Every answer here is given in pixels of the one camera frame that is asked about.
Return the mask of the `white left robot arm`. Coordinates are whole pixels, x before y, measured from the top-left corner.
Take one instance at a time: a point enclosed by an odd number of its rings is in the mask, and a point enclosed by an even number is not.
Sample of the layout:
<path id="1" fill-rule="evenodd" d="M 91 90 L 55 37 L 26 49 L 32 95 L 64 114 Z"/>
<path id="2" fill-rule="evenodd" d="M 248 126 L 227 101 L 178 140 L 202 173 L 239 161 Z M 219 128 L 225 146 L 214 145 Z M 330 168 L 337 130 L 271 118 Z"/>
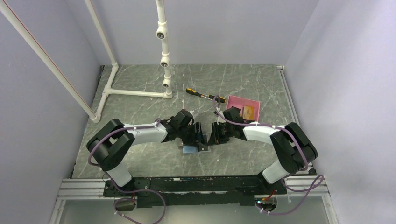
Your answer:
<path id="1" fill-rule="evenodd" d="M 127 125 L 119 119 L 112 119 L 86 144 L 90 153 L 88 163 L 101 168 L 115 182 L 116 190 L 122 196 L 128 196 L 134 190 L 134 179 L 123 159 L 130 147 L 175 139 L 180 139 L 188 149 L 197 152 L 208 150 L 201 124 L 195 122 L 193 115 L 185 109 L 169 119 L 156 119 L 151 124 Z"/>

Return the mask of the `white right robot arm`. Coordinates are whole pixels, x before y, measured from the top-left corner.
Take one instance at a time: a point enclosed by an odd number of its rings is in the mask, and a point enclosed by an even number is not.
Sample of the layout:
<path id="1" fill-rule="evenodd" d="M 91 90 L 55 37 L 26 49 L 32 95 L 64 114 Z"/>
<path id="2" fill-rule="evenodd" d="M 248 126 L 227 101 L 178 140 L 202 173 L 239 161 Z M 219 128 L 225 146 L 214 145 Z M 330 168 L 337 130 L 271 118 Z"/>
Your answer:
<path id="1" fill-rule="evenodd" d="M 209 146 L 227 143 L 231 137 L 246 141 L 260 141 L 273 146 L 277 159 L 258 176 L 257 187 L 270 193 L 276 182 L 305 168 L 318 157 L 318 152 L 301 127 L 291 122 L 285 126 L 271 126 L 258 122 L 248 123 L 240 110 L 231 107 L 223 111 L 224 122 L 212 124 Z"/>

